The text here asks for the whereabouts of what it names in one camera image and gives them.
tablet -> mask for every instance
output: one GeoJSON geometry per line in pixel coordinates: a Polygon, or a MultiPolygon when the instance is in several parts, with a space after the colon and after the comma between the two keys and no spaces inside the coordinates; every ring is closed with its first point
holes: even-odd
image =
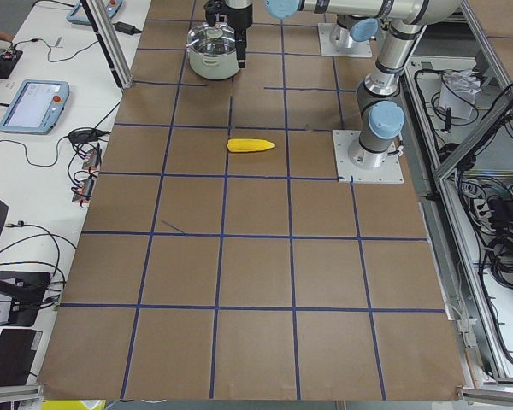
{"type": "MultiPolygon", "coordinates": [[[[105,5],[105,8],[106,14],[109,16],[110,19],[115,16],[115,14],[118,12],[122,4],[123,0],[108,0],[108,2],[105,5]]],[[[82,7],[82,4],[80,2],[78,2],[70,11],[70,13],[68,13],[67,21],[70,21],[73,24],[83,24],[86,26],[90,25],[90,22],[87,19],[86,12],[84,11],[84,8],[82,7]]]]}
{"type": "Polygon", "coordinates": [[[45,134],[59,120],[68,99],[64,81],[26,79],[0,121],[0,131],[45,134]]]}

yellow object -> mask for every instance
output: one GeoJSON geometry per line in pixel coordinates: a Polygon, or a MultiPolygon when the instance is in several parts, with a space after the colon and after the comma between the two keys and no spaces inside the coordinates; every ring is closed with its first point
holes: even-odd
{"type": "Polygon", "coordinates": [[[92,400],[92,401],[44,401],[41,410],[104,410],[106,405],[105,400],[92,400]]]}
{"type": "Polygon", "coordinates": [[[230,152],[260,152],[275,148],[275,143],[265,139],[232,138],[227,147],[230,152]]]}

blue circular cap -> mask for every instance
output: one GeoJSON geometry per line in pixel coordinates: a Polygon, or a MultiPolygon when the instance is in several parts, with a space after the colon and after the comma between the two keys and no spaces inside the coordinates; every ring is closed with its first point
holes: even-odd
{"type": "Polygon", "coordinates": [[[374,105],[369,114],[369,126],[376,137],[393,139],[404,125],[404,112],[391,101],[381,101],[374,105]]]}
{"type": "Polygon", "coordinates": [[[286,19],[294,15],[301,0],[266,0],[268,12],[276,19],[286,19]]]}
{"type": "Polygon", "coordinates": [[[378,20],[365,19],[355,24],[351,30],[350,35],[355,41],[367,41],[374,37],[378,32],[378,20]]]}

white pot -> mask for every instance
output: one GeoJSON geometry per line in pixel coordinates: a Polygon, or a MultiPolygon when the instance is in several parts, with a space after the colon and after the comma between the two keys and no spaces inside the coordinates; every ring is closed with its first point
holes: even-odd
{"type": "Polygon", "coordinates": [[[239,71],[233,30],[226,23],[192,28],[186,47],[190,67],[206,79],[228,79],[239,71]]]}

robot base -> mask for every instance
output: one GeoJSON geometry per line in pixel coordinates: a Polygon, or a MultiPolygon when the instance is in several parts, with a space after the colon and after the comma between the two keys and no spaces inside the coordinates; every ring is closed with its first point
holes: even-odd
{"type": "Polygon", "coordinates": [[[402,184],[403,172],[396,155],[388,156],[386,162],[374,171],[366,171],[355,165],[348,155],[351,143],[359,138],[359,131],[334,130],[334,156],[336,157],[336,170],[339,182],[353,182],[355,184],[402,184]]]}
{"type": "Polygon", "coordinates": [[[349,49],[338,49],[331,43],[330,37],[336,25],[334,23],[319,23],[319,42],[321,44],[321,55],[329,57],[358,57],[358,58],[371,58],[373,51],[370,48],[369,41],[362,41],[361,43],[354,43],[354,46],[349,49]]]}

